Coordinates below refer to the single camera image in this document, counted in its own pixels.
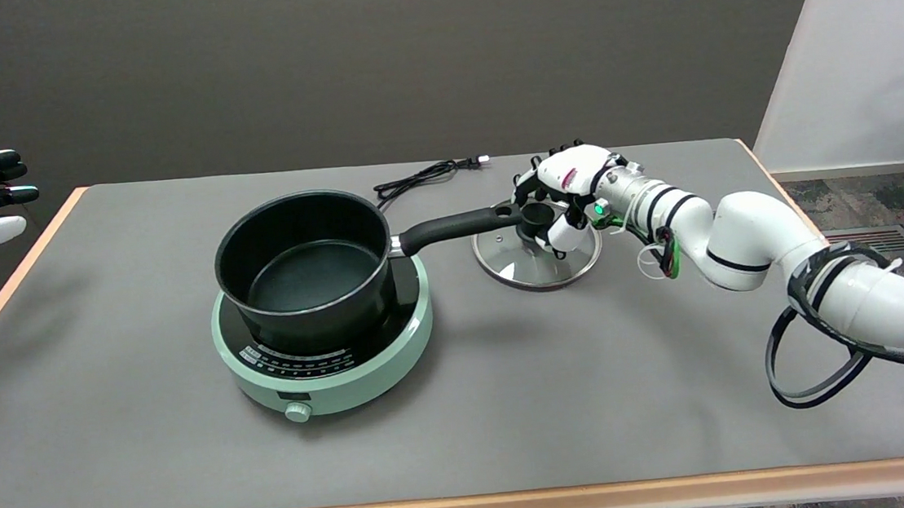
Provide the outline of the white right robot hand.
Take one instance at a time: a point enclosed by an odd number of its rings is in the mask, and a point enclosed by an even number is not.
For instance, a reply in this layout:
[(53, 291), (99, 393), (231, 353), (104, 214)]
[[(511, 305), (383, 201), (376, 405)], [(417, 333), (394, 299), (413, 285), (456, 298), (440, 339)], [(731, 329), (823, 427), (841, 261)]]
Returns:
[(590, 219), (586, 210), (597, 203), (597, 190), (610, 170), (625, 168), (627, 157), (580, 139), (568, 147), (551, 149), (547, 157), (533, 157), (532, 168), (514, 177), (511, 203), (525, 205), (529, 198), (565, 204), (563, 213), (534, 242), (552, 254), (568, 254), (583, 241)]

